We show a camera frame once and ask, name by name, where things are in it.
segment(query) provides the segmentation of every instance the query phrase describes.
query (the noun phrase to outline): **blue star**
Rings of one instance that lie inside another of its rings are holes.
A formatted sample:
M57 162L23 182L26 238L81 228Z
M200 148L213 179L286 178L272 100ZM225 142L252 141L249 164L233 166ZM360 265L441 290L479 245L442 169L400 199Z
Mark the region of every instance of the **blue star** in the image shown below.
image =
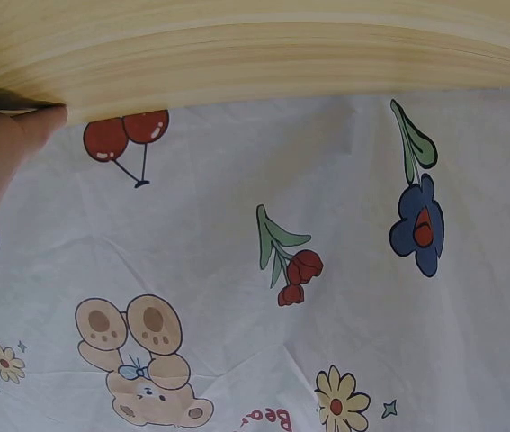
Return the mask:
M391 403L382 403L384 405L384 412L382 413L382 418L385 419L386 417L392 415L397 415L397 400L395 399Z

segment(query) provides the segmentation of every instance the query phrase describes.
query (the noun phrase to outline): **green leaf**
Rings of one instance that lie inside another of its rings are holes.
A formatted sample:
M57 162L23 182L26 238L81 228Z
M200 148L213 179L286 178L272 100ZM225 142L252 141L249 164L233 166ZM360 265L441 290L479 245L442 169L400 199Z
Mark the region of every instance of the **green leaf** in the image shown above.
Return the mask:
M397 117L403 138L403 146L405 143L408 144L410 151L422 168L434 167L438 160L438 152L434 142L415 126L397 101L393 99L390 102L390 107Z
M258 225L258 239L261 249L261 256L259 260L259 266L261 270L264 270L269 264L271 254L273 252L273 238L269 234L269 230L266 228L266 211L264 206L261 204L256 207L256 222Z
M277 243L285 248L304 245L310 241L309 235L292 234L288 231L285 231L268 218L266 219L266 228L268 229L273 239L275 239Z
M271 280L271 289L276 284L276 281L279 280L279 275L281 274L281 270L282 270L281 258L279 257L279 253L275 250L274 251L274 260L273 260L273 279Z
M420 166L424 169L434 167L438 160L438 153L433 141L424 135L407 116L405 116L405 124L412 152Z
M397 117L398 128L400 129L400 136L402 137L405 177L407 178L408 184L411 185L415 180L415 166L413 162L412 150L409 144L408 134L406 131L405 121L403 118L404 111L402 111L402 107L394 99L390 102L390 108L394 112L395 117Z

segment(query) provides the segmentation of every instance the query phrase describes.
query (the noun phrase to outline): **blue bow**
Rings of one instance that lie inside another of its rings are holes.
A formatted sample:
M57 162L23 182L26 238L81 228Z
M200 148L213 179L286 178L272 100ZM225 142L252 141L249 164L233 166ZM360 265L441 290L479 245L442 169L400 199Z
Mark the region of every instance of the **blue bow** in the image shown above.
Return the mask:
M133 360L134 365L124 364L119 366L119 374L130 381L136 380L140 376L143 378L147 378L150 380L150 375L148 374L148 366L140 367L140 362L137 359L137 362Z

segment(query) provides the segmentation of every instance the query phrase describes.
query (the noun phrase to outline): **blue flower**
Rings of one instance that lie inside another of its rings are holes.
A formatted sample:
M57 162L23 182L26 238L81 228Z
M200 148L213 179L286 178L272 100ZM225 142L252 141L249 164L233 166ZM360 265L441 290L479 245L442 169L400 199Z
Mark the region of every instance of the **blue flower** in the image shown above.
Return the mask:
M434 199L431 176L423 174L420 184L410 185L400 195L400 220L390 229L390 246L400 257L415 252L420 271L432 277L443 252L444 217L441 206Z

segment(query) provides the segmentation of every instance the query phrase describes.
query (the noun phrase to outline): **wood grain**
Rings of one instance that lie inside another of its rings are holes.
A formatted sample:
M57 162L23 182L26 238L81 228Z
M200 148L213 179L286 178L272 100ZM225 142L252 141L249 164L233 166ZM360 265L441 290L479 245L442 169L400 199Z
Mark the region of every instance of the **wood grain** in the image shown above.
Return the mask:
M510 2L0 0L0 103L5 93L65 103L71 123L275 96L500 86L510 86Z

